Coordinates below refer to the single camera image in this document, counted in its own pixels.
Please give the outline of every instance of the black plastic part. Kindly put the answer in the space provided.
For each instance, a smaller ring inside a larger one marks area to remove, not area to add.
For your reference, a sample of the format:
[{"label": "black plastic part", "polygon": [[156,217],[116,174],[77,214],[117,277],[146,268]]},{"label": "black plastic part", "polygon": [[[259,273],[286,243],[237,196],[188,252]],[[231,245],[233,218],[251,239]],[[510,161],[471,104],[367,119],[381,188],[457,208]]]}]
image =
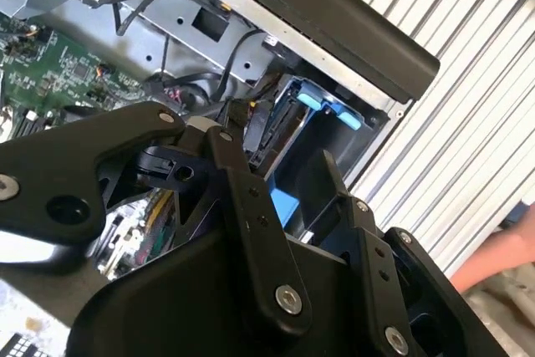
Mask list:
[{"label": "black plastic part", "polygon": [[247,152],[256,152],[262,142],[262,137],[268,126],[273,103],[264,101],[258,103],[252,110],[247,132],[243,138],[243,149]]},{"label": "black plastic part", "polygon": [[256,1],[401,103],[420,99],[440,67],[361,0]]},{"label": "black plastic part", "polygon": [[[162,120],[162,112],[174,122]],[[110,166],[107,158],[120,156],[111,170],[120,174],[134,153],[179,135],[184,126],[163,105],[147,102],[2,144],[0,171],[15,177],[21,191],[0,203],[0,230],[84,253],[104,228],[99,180],[112,187],[116,179],[104,176],[101,162]],[[40,162],[27,163],[28,155],[39,155]]]},{"label": "black plastic part", "polygon": [[355,356],[349,270],[320,250],[288,244],[315,306],[313,324],[301,338],[259,342],[262,334],[252,332],[240,309],[247,295],[232,280],[235,250],[219,229],[100,291],[76,319],[67,357],[159,357],[175,355],[177,348],[190,356],[301,357],[319,350],[322,356]]},{"label": "black plastic part", "polygon": [[400,280],[405,281],[405,306],[413,333],[425,352],[466,357],[505,355],[424,248],[414,237],[411,244],[404,242],[402,232],[391,228],[385,241],[396,256]]}]

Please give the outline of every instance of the electronic component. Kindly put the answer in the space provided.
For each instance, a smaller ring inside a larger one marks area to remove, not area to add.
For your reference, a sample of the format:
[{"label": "electronic component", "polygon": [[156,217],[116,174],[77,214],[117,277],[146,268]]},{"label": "electronic component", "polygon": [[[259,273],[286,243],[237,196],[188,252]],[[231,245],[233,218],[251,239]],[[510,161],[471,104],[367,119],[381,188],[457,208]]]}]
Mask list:
[{"label": "electronic component", "polygon": [[[51,115],[58,123],[67,105],[112,110],[148,99],[137,80],[116,69],[83,46],[39,22],[20,22],[0,15],[0,29],[25,32],[9,39],[3,57],[3,93],[7,105]],[[105,72],[105,80],[99,72]]]},{"label": "electronic component", "polygon": [[13,117],[13,129],[10,139],[24,137],[50,128],[52,121],[46,117],[38,116],[34,111],[19,106]]}]

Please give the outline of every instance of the green circuit board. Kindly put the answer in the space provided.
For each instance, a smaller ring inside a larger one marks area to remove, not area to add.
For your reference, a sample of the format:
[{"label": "green circuit board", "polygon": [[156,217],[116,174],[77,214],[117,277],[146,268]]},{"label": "green circuit board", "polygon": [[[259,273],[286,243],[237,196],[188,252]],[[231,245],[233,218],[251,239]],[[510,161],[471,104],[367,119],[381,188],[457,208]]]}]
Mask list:
[{"label": "green circuit board", "polygon": [[[97,68],[103,65],[107,74],[99,77]],[[144,97],[138,81],[38,20],[0,14],[0,69],[5,104],[50,120],[67,105],[112,110]]]}]

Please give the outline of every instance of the gray metal panel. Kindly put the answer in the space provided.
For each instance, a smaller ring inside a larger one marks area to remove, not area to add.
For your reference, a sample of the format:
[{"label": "gray metal panel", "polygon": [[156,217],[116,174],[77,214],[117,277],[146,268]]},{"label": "gray metal panel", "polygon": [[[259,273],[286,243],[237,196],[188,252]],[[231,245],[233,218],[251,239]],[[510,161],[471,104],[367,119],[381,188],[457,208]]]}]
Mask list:
[{"label": "gray metal panel", "polygon": [[365,0],[441,60],[353,193],[452,274],[535,184],[535,0]]}]

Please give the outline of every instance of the bolt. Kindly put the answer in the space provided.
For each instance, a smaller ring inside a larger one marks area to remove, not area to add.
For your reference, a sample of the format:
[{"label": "bolt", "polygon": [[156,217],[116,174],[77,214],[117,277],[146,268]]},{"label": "bolt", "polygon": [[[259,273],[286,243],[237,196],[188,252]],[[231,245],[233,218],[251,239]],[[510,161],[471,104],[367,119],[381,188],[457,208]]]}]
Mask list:
[{"label": "bolt", "polygon": [[401,240],[403,240],[403,241],[406,242],[407,244],[411,244],[411,243],[412,243],[412,238],[410,238],[409,233],[407,233],[407,232],[400,232],[400,237],[401,237]]},{"label": "bolt", "polygon": [[389,326],[385,330],[385,337],[390,346],[392,346],[392,349],[394,349],[397,354],[409,354],[409,345],[398,329],[394,328],[393,326]]},{"label": "bolt", "polygon": [[357,201],[357,207],[359,207],[362,212],[369,211],[368,206],[363,201]]},{"label": "bolt", "polygon": [[221,133],[219,133],[219,135],[221,136],[221,138],[223,140],[232,142],[232,136],[230,134],[226,133],[225,131],[222,131]]},{"label": "bolt", "polygon": [[13,198],[20,191],[18,182],[11,176],[0,175],[0,201]]},{"label": "bolt", "polygon": [[287,284],[279,286],[275,290],[275,299],[278,306],[290,315],[298,315],[303,310],[303,302],[299,293]]},{"label": "bolt", "polygon": [[160,113],[160,119],[164,120],[166,123],[175,123],[175,118],[166,112]]}]

